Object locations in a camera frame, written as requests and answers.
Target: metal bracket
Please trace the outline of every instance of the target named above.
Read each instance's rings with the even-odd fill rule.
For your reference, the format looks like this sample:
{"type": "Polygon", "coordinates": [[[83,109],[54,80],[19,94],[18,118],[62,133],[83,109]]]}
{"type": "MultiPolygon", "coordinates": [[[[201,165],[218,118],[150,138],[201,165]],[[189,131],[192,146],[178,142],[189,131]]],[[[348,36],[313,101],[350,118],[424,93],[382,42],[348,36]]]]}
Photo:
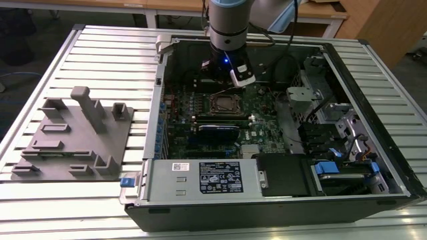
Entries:
{"type": "Polygon", "coordinates": [[[258,179],[260,188],[266,189],[268,188],[268,181],[266,181],[265,171],[257,171],[257,179],[258,179]]]}
{"type": "Polygon", "coordinates": [[[158,35],[154,41],[154,50],[157,54],[164,54],[172,45],[172,35],[158,35]]]}

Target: slotted metal table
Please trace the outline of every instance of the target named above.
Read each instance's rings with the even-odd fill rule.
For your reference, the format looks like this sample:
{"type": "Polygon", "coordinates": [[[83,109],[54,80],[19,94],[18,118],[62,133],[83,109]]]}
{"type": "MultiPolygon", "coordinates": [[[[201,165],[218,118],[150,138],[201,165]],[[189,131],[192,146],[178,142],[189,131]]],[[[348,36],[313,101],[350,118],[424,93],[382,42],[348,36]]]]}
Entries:
{"type": "MultiPolygon", "coordinates": [[[[121,172],[141,167],[146,120],[156,77],[157,35],[201,36],[201,31],[86,25],[73,29],[0,144],[0,239],[413,239],[427,236],[427,202],[380,212],[353,223],[200,232],[140,230],[118,203],[118,182],[7,183],[21,149],[30,142],[45,98],[65,98],[73,86],[87,86],[102,106],[125,102],[136,112],[126,139],[121,172]]],[[[249,34],[250,39],[262,39],[249,34]]],[[[328,42],[427,186],[427,116],[368,45],[357,40],[294,37],[328,42]]],[[[136,189],[126,191],[136,196],[136,189]]]]}

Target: warning label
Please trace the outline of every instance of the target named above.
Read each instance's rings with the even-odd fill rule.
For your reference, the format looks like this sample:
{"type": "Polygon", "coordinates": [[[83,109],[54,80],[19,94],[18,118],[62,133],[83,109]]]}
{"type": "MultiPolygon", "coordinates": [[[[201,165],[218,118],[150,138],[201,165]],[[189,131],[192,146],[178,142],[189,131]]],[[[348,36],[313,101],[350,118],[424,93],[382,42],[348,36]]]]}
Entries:
{"type": "Polygon", "coordinates": [[[202,194],[242,193],[240,163],[200,162],[200,192],[202,194]]]}

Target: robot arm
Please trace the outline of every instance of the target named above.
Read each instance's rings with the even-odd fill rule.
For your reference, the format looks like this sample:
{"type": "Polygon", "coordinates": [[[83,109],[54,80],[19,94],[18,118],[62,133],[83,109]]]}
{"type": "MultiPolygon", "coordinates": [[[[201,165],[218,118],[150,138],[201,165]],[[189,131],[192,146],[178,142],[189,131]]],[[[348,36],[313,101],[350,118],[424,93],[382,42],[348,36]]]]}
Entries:
{"type": "Polygon", "coordinates": [[[213,78],[236,88],[256,81],[245,51],[248,23],[281,33],[293,17],[294,0],[209,0],[209,65],[213,78]]]}

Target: blue clip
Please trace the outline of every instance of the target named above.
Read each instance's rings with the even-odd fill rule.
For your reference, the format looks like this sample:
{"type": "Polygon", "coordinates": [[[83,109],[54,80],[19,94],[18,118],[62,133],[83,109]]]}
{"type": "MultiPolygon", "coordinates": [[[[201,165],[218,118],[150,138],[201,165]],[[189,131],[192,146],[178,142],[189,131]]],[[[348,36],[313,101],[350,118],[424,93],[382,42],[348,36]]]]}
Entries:
{"type": "Polygon", "coordinates": [[[341,157],[341,153],[338,151],[334,150],[334,148],[329,148],[330,152],[334,154],[336,157],[341,157]]]}
{"type": "Polygon", "coordinates": [[[124,177],[120,179],[120,187],[121,188],[133,188],[134,187],[134,178],[124,177]]]}
{"type": "Polygon", "coordinates": [[[373,173],[377,174],[380,172],[380,167],[376,162],[370,162],[370,168],[372,168],[373,173]]]}
{"type": "Polygon", "coordinates": [[[338,174],[338,168],[333,161],[321,161],[313,166],[314,172],[317,174],[338,174]]]}

